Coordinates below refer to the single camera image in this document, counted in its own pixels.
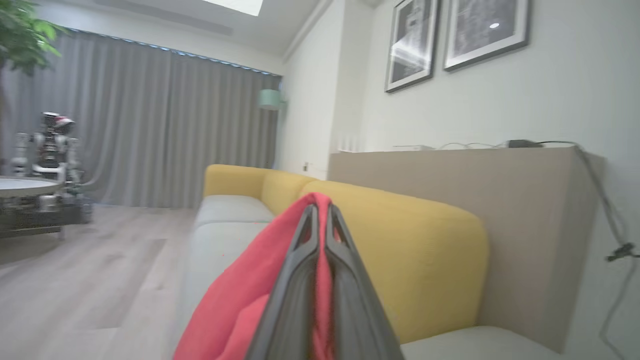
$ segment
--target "framed picture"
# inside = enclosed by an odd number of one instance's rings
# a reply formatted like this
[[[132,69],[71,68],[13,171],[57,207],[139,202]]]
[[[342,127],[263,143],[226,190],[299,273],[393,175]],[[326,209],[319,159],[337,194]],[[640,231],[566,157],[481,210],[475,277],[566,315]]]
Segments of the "framed picture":
[[[433,76],[440,0],[401,0],[394,6],[386,92]]]
[[[530,0],[451,0],[444,69],[455,70],[529,43]]]

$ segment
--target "white table top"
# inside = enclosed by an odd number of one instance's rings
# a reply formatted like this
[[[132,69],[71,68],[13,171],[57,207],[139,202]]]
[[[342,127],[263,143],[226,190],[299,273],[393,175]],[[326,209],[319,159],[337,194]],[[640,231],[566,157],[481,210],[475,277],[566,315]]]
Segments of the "white table top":
[[[37,177],[0,176],[0,198],[37,196],[55,192],[62,184]]]

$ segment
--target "ceiling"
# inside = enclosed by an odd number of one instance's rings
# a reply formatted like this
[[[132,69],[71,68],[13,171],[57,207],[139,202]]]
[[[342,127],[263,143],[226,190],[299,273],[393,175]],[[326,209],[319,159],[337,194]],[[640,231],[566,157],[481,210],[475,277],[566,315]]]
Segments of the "ceiling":
[[[319,0],[264,0],[259,16],[204,0],[67,0],[190,26],[236,44],[283,55]]]

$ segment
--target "humanoid robot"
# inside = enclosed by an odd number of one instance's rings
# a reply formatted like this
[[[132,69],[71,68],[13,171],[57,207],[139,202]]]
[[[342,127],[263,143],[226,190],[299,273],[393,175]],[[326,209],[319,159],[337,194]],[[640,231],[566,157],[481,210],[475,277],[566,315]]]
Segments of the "humanoid robot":
[[[90,222],[92,215],[92,205],[83,195],[80,185],[79,140],[69,137],[74,125],[73,120],[60,114],[42,113],[42,132],[33,136],[17,133],[15,157],[12,159],[16,176],[42,177],[65,184],[58,193],[20,200],[24,211],[57,213],[61,215],[57,219],[64,225],[85,224]],[[29,153],[32,145],[35,157]]]

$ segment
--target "red cloth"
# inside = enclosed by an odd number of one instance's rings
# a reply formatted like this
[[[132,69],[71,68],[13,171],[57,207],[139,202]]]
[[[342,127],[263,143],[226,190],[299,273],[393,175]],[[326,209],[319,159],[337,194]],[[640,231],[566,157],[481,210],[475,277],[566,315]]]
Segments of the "red cloth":
[[[182,334],[174,360],[244,358],[300,217],[310,204],[317,204],[319,229],[325,229],[331,199],[321,193],[307,194],[276,217],[211,284]],[[332,360],[332,279],[324,231],[319,239],[313,348],[316,360]]]

